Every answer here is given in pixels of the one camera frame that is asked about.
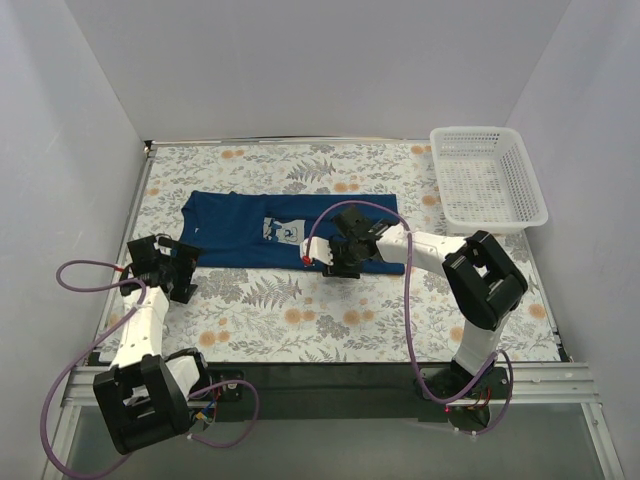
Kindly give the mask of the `blue printed t shirt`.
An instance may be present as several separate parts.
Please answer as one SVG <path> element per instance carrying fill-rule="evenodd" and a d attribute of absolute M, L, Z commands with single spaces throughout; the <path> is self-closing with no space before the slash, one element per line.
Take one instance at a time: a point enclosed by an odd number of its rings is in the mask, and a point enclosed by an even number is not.
<path fill-rule="evenodd" d="M 206 268 L 302 270 L 300 244 L 330 206 L 348 200 L 398 210 L 393 194 L 244 195 L 194 191 L 182 207 L 180 241 Z"/>

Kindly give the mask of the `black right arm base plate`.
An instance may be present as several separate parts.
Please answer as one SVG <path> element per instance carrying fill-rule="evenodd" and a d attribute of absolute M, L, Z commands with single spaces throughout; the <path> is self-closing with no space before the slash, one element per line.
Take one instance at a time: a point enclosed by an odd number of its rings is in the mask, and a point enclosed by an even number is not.
<path fill-rule="evenodd" d="M 453 362 L 425 366 L 420 370 L 424 383 L 438 398 L 449 398 L 462 390 L 473 378 Z M 505 399 L 509 393 L 510 378 L 507 370 L 491 366 L 465 394 L 463 400 Z"/>

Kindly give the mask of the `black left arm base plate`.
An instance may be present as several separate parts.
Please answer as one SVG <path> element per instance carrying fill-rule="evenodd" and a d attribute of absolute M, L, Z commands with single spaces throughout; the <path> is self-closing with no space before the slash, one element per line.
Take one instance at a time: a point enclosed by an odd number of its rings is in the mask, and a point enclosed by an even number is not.
<path fill-rule="evenodd" d="M 208 402 L 215 400 L 223 403 L 239 402 L 243 397 L 244 372 L 239 369 L 208 369 L 202 387 L 224 382 L 224 385 L 211 389 L 197 397 Z"/>

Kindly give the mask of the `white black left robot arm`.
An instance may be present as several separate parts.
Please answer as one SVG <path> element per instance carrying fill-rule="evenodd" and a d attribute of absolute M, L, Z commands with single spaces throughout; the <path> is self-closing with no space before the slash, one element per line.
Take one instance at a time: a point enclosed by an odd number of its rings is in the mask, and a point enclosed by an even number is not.
<path fill-rule="evenodd" d="M 123 285 L 124 306 L 133 311 L 123 325 L 115 358 L 96 375 L 93 391 L 116 450 L 122 455 L 188 431 L 188 398 L 205 398 L 213 386 L 203 355 L 195 348 L 162 354 L 164 321 L 172 302 L 188 303 L 200 250 L 166 235 L 127 244 L 131 262 L 121 275 L 146 286 Z"/>

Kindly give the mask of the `white plastic basket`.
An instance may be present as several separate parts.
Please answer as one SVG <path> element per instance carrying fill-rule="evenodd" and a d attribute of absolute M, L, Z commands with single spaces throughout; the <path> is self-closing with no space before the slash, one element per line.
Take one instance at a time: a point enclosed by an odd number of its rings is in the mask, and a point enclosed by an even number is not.
<path fill-rule="evenodd" d="M 494 126 L 453 126 L 430 133 L 441 204 L 450 235 L 511 234 L 548 221 L 548 210 L 522 136 Z"/>

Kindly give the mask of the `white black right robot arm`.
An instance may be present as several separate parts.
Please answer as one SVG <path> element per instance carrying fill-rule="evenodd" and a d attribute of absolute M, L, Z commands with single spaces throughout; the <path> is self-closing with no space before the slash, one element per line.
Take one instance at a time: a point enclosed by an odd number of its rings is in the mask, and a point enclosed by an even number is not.
<path fill-rule="evenodd" d="M 326 209 L 340 238 L 327 240 L 309 232 L 300 246 L 301 259 L 307 265 L 321 262 L 327 276 L 355 278 L 365 262 L 376 260 L 402 264 L 407 274 L 421 269 L 446 279 L 465 318 L 463 338 L 451 362 L 457 392 L 438 397 L 422 375 L 416 381 L 439 404 L 479 395 L 502 352 L 498 343 L 504 326 L 528 290 L 523 274 L 486 231 L 469 237 L 413 231 L 399 214 L 374 223 L 361 213 L 363 205 L 359 200 L 342 201 Z"/>

